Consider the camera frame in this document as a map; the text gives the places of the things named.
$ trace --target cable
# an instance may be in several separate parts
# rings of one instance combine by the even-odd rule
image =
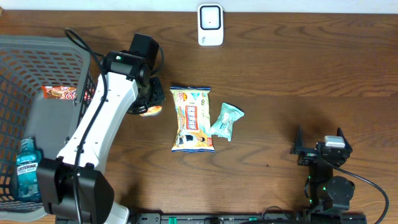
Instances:
[[[280,207],[278,207],[278,206],[270,206],[270,207],[268,207],[265,211],[263,211],[263,213],[261,214],[261,218],[262,218],[262,219],[265,219],[264,216],[266,215],[267,211],[268,211],[270,208],[278,208],[279,210],[281,210],[281,211],[284,213],[284,215],[286,216],[287,219],[290,219],[290,218],[287,216],[287,214],[285,213],[285,211],[284,211],[283,209],[281,209]]]
[[[93,52],[93,50],[90,48],[90,46],[88,46],[86,44],[86,42],[79,36],[77,35],[73,30],[66,28],[65,29],[65,35],[73,42],[76,44],[76,42],[74,40],[72,40],[72,38],[70,38],[69,33],[71,33],[77,40],[79,40],[83,45],[84,45],[84,49],[88,51],[88,53],[90,53],[90,55],[93,57],[95,64],[97,64],[99,70],[101,71],[101,77],[103,79],[103,83],[104,83],[104,93],[103,96],[101,98],[101,102],[98,105],[97,110],[95,111],[93,117],[91,118],[91,121],[88,123],[88,126],[85,130],[85,132],[83,133],[83,136],[81,138],[81,141],[79,143],[79,146],[77,147],[77,152],[76,152],[76,158],[75,158],[75,165],[73,168],[73,197],[75,199],[75,205],[76,205],[76,211],[77,211],[77,216],[78,216],[78,222],[80,224],[83,223],[83,219],[81,216],[81,208],[80,208],[80,198],[79,198],[79,192],[78,192],[78,170],[79,170],[79,160],[80,160],[80,156],[81,156],[81,152],[83,150],[83,145],[85,143],[85,139],[88,135],[88,132],[90,131],[95,118],[98,116],[98,113],[100,112],[102,106],[104,105],[105,101],[106,101],[106,97],[108,95],[108,84],[106,82],[106,77],[104,74],[104,70],[101,67],[101,63],[98,60],[98,58],[96,57],[96,54]]]
[[[75,40],[73,40],[73,38],[71,38],[70,36],[69,36],[69,34],[65,31],[65,35],[66,35],[66,37],[70,40],[70,41],[72,41],[76,46],[78,46],[79,48],[81,48],[81,49],[83,49],[83,50],[85,50],[85,51],[88,51],[87,49],[87,47],[84,47],[84,46],[86,46],[87,44],[85,44],[85,43],[83,43],[81,40],[79,40],[84,46],[82,46],[82,45],[80,45],[78,42],[76,42]],[[100,57],[104,57],[104,55],[103,54],[100,54],[100,53],[97,53],[97,52],[94,52],[94,54],[95,55],[98,55],[98,56],[100,56]]]
[[[153,71],[151,71],[150,75],[155,75],[157,72],[161,71],[161,69],[163,68],[163,64],[164,64],[163,48],[159,46],[159,50],[160,50],[160,55],[162,56],[162,61],[159,65],[159,67],[157,67],[156,69],[153,69]]]
[[[329,165],[331,168],[333,168],[333,169],[335,169],[335,170],[337,170],[337,171],[340,171],[340,172],[342,172],[342,173],[344,173],[344,174],[348,174],[348,175],[350,175],[350,176],[352,176],[352,177],[358,178],[359,180],[362,180],[362,181],[364,181],[364,182],[366,182],[366,183],[372,185],[374,188],[378,189],[378,190],[383,194],[384,200],[386,201],[386,205],[384,206],[384,210],[383,210],[383,213],[381,214],[380,218],[379,218],[379,219],[376,221],[376,223],[375,223],[375,224],[379,224],[379,223],[383,220],[383,218],[386,216],[387,211],[388,211],[388,207],[389,207],[389,204],[390,204],[390,201],[389,201],[388,196],[387,196],[387,194],[385,193],[385,191],[384,191],[383,189],[381,189],[381,187],[379,187],[377,184],[371,182],[371,181],[368,180],[368,179],[365,179],[364,177],[361,177],[360,175],[353,174],[353,173],[351,173],[351,172],[348,172],[347,170],[343,170],[342,168],[339,168],[339,167],[336,167],[336,166],[334,166],[334,165],[331,165],[328,161],[326,161],[326,160],[323,158],[322,153],[320,153],[320,157],[321,157],[321,158],[323,159],[323,161],[325,161],[326,164]]]

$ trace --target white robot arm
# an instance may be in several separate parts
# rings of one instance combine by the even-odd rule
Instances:
[[[94,54],[79,36],[70,32]],[[159,78],[150,77],[157,71],[154,64],[158,49],[163,64],[158,43],[149,36],[136,34],[129,50],[110,52],[102,65],[96,61],[102,77],[77,130],[57,158],[42,159],[36,171],[47,213],[78,218],[80,223],[127,222],[129,210],[113,202],[114,191],[103,174],[124,115],[144,113],[164,101]]]
[[[126,79],[125,75],[109,72],[106,75],[108,81],[107,101],[101,108],[98,116],[87,135],[84,152],[80,156],[80,167],[87,163],[93,164],[95,170],[105,173],[106,159],[120,123],[131,104],[138,96],[138,87],[135,80]],[[68,144],[59,152],[57,157],[63,157],[63,162],[73,165],[76,157],[76,146],[86,130],[100,104],[104,91],[102,79],[98,80],[98,87],[94,98],[90,103],[79,127],[75,131]],[[116,202],[113,203],[111,212],[105,223],[125,224],[129,217],[129,210]]]

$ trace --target snack wrapper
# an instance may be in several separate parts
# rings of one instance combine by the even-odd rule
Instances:
[[[210,87],[172,86],[178,131],[172,152],[214,152],[210,130]]]
[[[76,87],[42,86],[45,99],[73,100],[76,98]]]
[[[148,111],[146,113],[140,114],[139,116],[156,116],[160,112],[162,112],[162,106],[151,106],[148,108]]]
[[[223,103],[217,121],[210,128],[210,134],[216,134],[218,137],[228,138],[228,141],[231,141],[233,123],[243,115],[243,111]]]

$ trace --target chip bag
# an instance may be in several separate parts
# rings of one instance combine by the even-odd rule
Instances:
[[[193,88],[172,86],[178,131],[172,152],[214,152],[209,134],[210,87]]]
[[[151,106],[147,112],[140,114],[140,116],[156,116],[160,112],[162,112],[162,106]]]
[[[76,87],[42,86],[45,99],[73,100],[76,98]]]

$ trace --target listerine bottle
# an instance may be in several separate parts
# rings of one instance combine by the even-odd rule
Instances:
[[[17,156],[18,200],[22,202],[40,202],[40,191],[37,183],[36,169],[42,159],[36,150],[34,139],[21,141],[20,154]]]

